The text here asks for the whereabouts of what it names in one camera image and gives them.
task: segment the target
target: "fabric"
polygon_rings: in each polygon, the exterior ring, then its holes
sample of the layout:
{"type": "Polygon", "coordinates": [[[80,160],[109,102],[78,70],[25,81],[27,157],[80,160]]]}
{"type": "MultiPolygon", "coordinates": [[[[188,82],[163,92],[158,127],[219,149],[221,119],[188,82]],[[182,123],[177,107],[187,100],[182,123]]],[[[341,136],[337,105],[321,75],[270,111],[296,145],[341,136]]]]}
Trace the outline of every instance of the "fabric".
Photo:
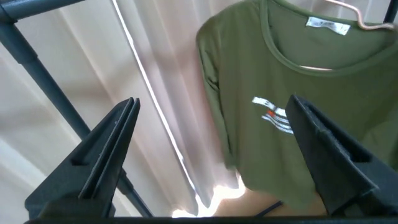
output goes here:
{"type": "Polygon", "coordinates": [[[398,43],[389,30],[301,10],[285,1],[244,1],[209,19],[197,47],[224,160],[249,189],[295,208],[314,193],[284,107],[311,101],[377,157],[398,169],[398,43]],[[308,17],[349,24],[346,35],[306,26],[308,17]],[[332,69],[311,70],[306,67],[332,69]]]}

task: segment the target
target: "shirt sleeve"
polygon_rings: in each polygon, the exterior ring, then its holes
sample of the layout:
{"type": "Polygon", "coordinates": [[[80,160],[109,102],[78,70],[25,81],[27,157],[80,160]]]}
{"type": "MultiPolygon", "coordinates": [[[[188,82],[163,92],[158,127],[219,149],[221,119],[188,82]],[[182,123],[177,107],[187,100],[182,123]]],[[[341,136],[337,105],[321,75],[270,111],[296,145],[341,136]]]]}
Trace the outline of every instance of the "shirt sleeve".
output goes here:
{"type": "Polygon", "coordinates": [[[218,137],[227,168],[235,166],[233,155],[229,148],[228,134],[221,109],[219,73],[221,41],[216,27],[216,18],[212,17],[200,28],[197,34],[197,50],[205,86],[206,96],[211,109],[211,115],[216,125],[218,137]]]}

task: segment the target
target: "shirt logo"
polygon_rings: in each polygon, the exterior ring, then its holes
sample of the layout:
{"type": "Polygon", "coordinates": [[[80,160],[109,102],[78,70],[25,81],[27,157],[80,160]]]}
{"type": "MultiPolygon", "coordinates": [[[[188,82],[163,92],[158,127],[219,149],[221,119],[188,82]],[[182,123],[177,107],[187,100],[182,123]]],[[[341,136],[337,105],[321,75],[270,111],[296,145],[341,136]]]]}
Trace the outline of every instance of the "shirt logo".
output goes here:
{"type": "Polygon", "coordinates": [[[293,134],[292,127],[290,127],[284,109],[276,107],[267,99],[256,96],[253,98],[252,103],[268,108],[267,113],[261,116],[262,119],[271,122],[271,124],[273,124],[277,129],[285,133],[293,134]]]}

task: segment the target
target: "black pole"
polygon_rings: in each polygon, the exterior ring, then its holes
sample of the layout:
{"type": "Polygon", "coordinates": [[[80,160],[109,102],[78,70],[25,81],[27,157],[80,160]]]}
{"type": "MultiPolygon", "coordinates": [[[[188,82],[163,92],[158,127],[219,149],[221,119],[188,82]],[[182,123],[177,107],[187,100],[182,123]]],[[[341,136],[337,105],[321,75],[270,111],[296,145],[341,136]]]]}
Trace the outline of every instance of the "black pole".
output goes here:
{"type": "MultiPolygon", "coordinates": [[[[15,26],[18,19],[80,1],[83,0],[0,0],[0,42],[15,60],[26,69],[80,139],[84,139],[90,133],[89,127],[39,60],[35,50],[15,26]]],[[[123,189],[121,190],[123,194],[143,217],[152,217],[123,169],[122,173],[124,175],[119,178],[118,188],[123,189]]]]}
{"type": "Polygon", "coordinates": [[[390,0],[390,5],[388,5],[387,13],[384,18],[384,22],[393,23],[396,19],[398,11],[398,1],[397,0],[390,0]]]}

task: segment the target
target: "round neckline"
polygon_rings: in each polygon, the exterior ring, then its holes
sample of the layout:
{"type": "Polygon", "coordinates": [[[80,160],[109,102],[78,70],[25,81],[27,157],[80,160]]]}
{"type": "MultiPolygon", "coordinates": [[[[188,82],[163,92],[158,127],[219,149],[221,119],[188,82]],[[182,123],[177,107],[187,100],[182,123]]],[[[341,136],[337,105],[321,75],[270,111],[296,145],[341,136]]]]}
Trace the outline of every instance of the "round neckline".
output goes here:
{"type": "Polygon", "coordinates": [[[279,49],[276,47],[274,40],[271,36],[271,30],[269,28],[269,13],[268,13],[268,4],[269,2],[274,2],[282,7],[284,7],[287,10],[290,10],[292,13],[296,13],[300,16],[303,17],[317,17],[320,19],[332,21],[332,22],[340,22],[344,24],[348,24],[351,26],[351,29],[360,29],[357,25],[356,21],[351,21],[351,20],[346,20],[346,19],[338,19],[334,17],[328,17],[328,16],[323,16],[323,15],[318,15],[310,11],[306,11],[304,9],[301,9],[299,7],[294,6],[293,4],[281,0],[281,1],[275,1],[275,0],[260,0],[260,20],[261,20],[261,29],[262,29],[262,35],[263,38],[266,42],[266,45],[268,49],[271,51],[273,56],[281,62],[283,65],[286,67],[289,67],[292,70],[295,70],[296,72],[306,74],[306,75],[315,75],[315,76],[340,76],[340,75],[349,75],[356,73],[360,70],[364,70],[366,68],[372,67],[373,65],[382,62],[385,58],[388,58],[388,56],[391,56],[392,54],[396,53],[398,50],[398,41],[395,41],[391,46],[381,50],[375,55],[370,56],[366,60],[362,60],[358,63],[355,63],[353,65],[343,67],[343,68],[338,68],[330,71],[319,71],[319,70],[312,70],[309,68],[303,68],[300,65],[297,65],[296,63],[292,62],[288,58],[283,55],[279,49]]]}

